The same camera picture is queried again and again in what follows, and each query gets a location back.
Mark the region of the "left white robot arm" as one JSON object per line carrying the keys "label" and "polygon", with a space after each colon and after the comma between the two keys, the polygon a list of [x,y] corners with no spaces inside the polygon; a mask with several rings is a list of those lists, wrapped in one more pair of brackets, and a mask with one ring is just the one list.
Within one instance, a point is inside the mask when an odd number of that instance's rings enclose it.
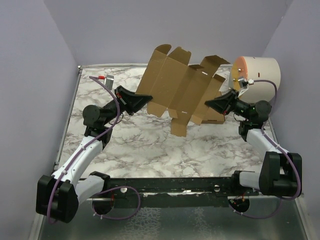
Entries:
{"label": "left white robot arm", "polygon": [[152,100],[150,95],[136,94],[122,86],[110,95],[112,101],[105,106],[84,108],[82,116],[86,128],[80,145],[62,167],[38,180],[35,210],[48,220],[69,223],[84,201],[96,194],[103,198],[110,193],[108,175],[96,172],[83,181],[80,178],[111,139],[113,127],[107,127],[107,123],[116,123],[123,112],[134,115]]}

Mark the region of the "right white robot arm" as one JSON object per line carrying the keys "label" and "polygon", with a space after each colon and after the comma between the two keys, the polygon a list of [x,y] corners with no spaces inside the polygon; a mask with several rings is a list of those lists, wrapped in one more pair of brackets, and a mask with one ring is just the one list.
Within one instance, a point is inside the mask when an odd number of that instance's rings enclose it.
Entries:
{"label": "right white robot arm", "polygon": [[238,91],[231,89],[226,94],[205,102],[206,106],[220,114],[228,115],[233,112],[242,117],[239,135],[263,160],[260,172],[236,172],[237,179],[230,182],[230,191],[240,196],[248,188],[252,188],[263,195],[286,200],[299,197],[302,192],[302,157],[282,148],[265,132],[264,125],[269,119],[271,104],[266,100],[247,103],[238,95]]}

